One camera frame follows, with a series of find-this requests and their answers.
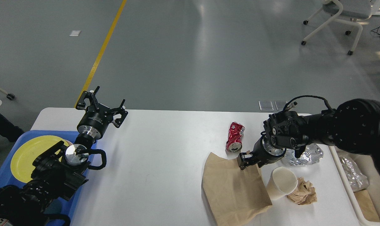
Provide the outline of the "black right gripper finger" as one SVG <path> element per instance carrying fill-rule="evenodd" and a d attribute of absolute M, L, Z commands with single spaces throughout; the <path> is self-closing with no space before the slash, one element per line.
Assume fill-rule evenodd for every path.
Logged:
<path fill-rule="evenodd" d="M 236 161 L 240 170 L 245 170 L 249 166 L 256 165 L 258 157 L 255 153 L 239 153 Z"/>

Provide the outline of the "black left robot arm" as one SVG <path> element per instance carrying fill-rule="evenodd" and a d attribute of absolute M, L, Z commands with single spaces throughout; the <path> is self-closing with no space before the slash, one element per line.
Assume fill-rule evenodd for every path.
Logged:
<path fill-rule="evenodd" d="M 69 201 L 88 180 L 86 170 L 101 170 L 107 165 L 104 150 L 93 149 L 109 124 L 119 128 L 128 116 L 125 99 L 116 108 L 98 102 L 94 91 L 83 91 L 75 109 L 85 114 L 77 126 L 78 136 L 67 146 L 60 140 L 38 155 L 33 161 L 31 180 L 19 188 L 7 185 L 0 188 L 0 226 L 45 226 L 51 220 L 62 220 L 64 226 L 71 218 L 61 213 L 45 213 L 58 198 Z"/>

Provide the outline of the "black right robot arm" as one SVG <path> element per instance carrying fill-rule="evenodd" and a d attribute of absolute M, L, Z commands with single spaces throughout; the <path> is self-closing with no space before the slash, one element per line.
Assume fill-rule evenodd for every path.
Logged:
<path fill-rule="evenodd" d="M 371 156 L 380 175 L 380 102 L 352 99 L 336 109 L 326 106 L 321 113 L 299 116 L 286 103 L 282 111 L 270 114 L 263 122 L 264 130 L 250 153 L 236 158 L 241 170 L 248 166 L 262 167 L 281 159 L 285 150 L 294 150 L 299 158 L 311 143 L 335 146 L 348 153 Z"/>

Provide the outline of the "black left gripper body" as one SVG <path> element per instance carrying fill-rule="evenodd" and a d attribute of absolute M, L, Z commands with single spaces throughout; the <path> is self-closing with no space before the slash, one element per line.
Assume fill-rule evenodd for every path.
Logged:
<path fill-rule="evenodd" d="M 77 129 L 80 134 L 91 136 L 99 140 L 104 136 L 113 116 L 104 115 L 104 112 L 86 112 L 79 122 Z"/>

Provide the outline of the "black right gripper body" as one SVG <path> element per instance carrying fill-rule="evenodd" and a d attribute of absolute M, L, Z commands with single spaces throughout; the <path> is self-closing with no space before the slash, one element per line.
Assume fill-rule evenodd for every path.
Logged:
<path fill-rule="evenodd" d="M 260 137 L 249 153 L 252 157 L 248 160 L 249 165 L 257 165 L 259 168 L 267 164 L 273 164 L 284 157 L 285 149 L 272 147 L 266 137 Z"/>

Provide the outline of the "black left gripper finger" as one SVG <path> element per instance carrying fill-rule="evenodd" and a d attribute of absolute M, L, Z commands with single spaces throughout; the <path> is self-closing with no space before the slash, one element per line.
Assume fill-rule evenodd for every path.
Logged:
<path fill-rule="evenodd" d="M 84 110 L 85 112 L 100 112 L 101 104 L 96 98 L 100 86 L 97 86 L 94 91 L 83 91 L 79 97 L 75 109 Z"/>
<path fill-rule="evenodd" d="M 128 111 L 124 106 L 125 101 L 126 99 L 123 99 L 119 107 L 108 109 L 108 123 L 113 124 L 116 128 L 120 128 L 128 116 Z"/>

